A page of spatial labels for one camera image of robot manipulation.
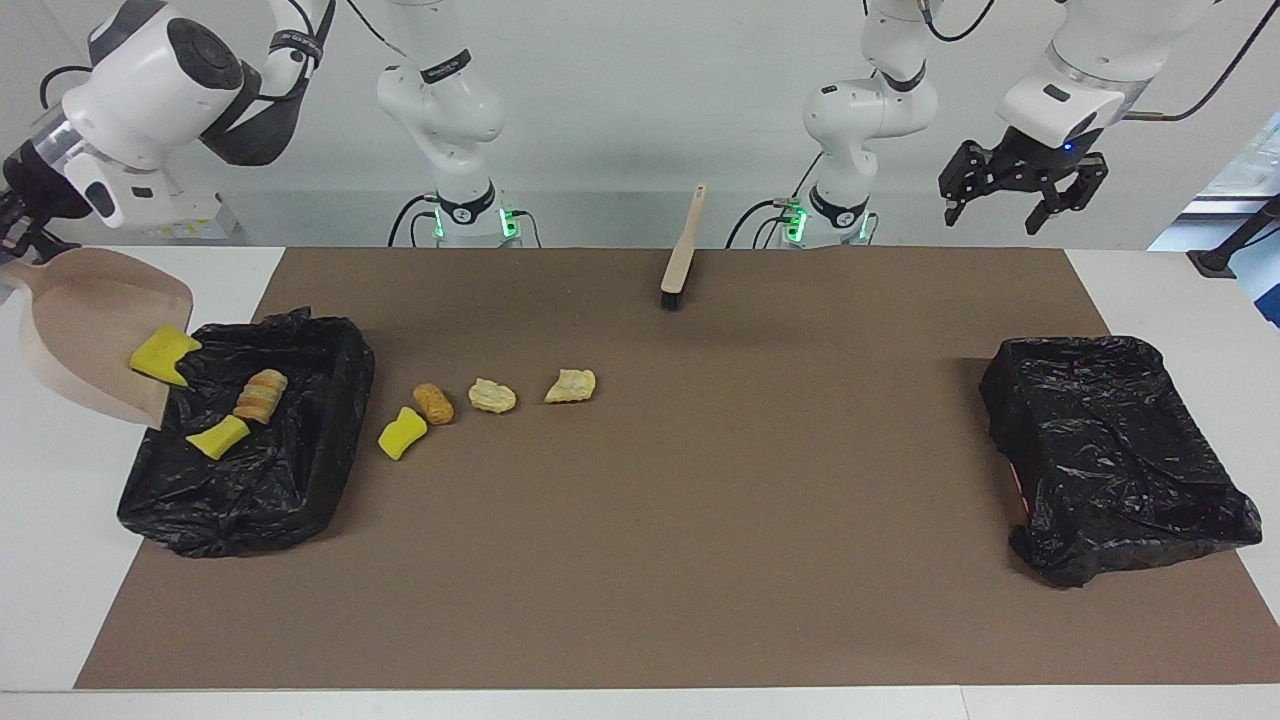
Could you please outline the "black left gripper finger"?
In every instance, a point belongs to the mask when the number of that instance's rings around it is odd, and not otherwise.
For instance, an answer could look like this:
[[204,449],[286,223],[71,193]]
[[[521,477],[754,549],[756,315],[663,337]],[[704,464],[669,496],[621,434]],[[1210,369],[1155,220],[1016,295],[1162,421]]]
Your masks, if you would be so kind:
[[977,199],[1001,190],[993,163],[1000,159],[1000,146],[984,149],[974,140],[965,140],[938,176],[940,196],[946,204],[943,222],[955,227],[965,206]]
[[1027,233],[1037,234],[1047,220],[1064,211],[1084,210],[1107,174],[1102,152],[1087,154],[1071,169],[1038,169],[1033,174],[1033,190],[1039,192],[1041,201],[1024,223]]

